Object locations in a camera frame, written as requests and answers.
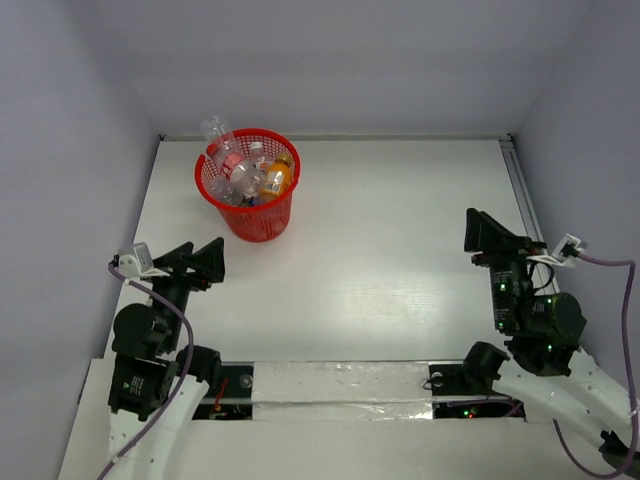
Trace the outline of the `red label cola bottle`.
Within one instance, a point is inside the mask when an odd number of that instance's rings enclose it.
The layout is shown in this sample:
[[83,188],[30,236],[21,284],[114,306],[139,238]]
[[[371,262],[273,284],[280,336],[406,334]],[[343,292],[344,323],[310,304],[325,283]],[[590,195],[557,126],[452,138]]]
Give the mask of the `red label cola bottle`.
[[212,145],[211,159],[217,177],[229,181],[245,197],[257,196],[264,185],[266,174],[243,156],[241,149],[229,143]]

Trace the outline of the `white orange label bottle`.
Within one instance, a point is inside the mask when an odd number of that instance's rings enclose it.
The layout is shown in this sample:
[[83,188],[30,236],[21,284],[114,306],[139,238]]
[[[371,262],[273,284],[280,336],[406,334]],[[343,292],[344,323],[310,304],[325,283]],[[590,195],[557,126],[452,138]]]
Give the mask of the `white orange label bottle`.
[[249,145],[250,161],[254,167],[262,172],[266,172],[274,163],[274,158],[269,155],[261,141],[253,141]]

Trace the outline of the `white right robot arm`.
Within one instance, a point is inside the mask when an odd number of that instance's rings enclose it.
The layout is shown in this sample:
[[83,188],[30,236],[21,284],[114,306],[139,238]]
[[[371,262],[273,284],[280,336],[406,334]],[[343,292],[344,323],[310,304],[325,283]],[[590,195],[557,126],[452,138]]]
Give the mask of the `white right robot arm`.
[[621,386],[580,345],[587,321],[571,294],[547,294],[533,270],[593,263],[573,235],[549,251],[545,243],[509,231],[484,211],[466,212],[464,250],[489,271],[494,327],[502,348],[475,343],[460,368],[470,391],[510,395],[567,426],[612,467],[608,478],[639,476],[639,398],[631,370]]

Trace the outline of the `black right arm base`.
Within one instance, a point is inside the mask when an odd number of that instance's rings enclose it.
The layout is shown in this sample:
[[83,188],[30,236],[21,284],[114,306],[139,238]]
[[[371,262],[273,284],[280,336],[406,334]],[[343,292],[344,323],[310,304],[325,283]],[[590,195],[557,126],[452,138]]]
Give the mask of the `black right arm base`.
[[431,363],[422,387],[435,419],[526,418],[522,401],[467,380],[461,363]]

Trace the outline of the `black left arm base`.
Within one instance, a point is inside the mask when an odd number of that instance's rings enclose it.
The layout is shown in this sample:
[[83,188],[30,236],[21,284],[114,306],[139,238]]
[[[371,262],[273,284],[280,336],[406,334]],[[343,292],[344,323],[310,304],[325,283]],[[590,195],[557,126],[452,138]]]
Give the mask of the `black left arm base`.
[[195,410],[193,420],[251,420],[253,363],[223,363],[217,389],[210,390]]

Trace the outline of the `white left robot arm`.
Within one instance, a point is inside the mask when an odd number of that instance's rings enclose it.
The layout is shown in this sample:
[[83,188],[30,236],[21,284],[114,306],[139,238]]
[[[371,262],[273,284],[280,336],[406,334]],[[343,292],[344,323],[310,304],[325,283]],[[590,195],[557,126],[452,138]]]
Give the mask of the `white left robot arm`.
[[108,271],[148,299],[113,321],[108,462],[99,476],[168,479],[200,402],[227,384],[220,353],[196,345],[185,316],[191,293],[223,282],[224,240],[200,249],[186,242],[157,258],[146,243],[131,244]]

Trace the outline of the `large clear plastic bottle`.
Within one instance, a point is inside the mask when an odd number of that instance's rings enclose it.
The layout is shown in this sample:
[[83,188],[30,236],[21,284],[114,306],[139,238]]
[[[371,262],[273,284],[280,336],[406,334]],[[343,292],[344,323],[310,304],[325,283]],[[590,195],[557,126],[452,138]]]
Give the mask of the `large clear plastic bottle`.
[[207,156],[213,162],[215,177],[209,182],[208,192],[222,204],[241,206],[244,195],[231,181],[231,175],[244,157],[232,129],[223,116],[216,115],[204,120],[201,130],[208,144],[213,147]]

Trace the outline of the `orange juice bottle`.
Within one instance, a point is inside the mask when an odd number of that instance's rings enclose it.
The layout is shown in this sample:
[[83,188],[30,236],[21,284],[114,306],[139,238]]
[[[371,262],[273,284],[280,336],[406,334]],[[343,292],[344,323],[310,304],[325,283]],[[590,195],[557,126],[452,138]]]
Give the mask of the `orange juice bottle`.
[[279,198],[289,187],[293,178],[293,158],[287,153],[279,154],[267,168],[265,181],[259,192],[263,203]]

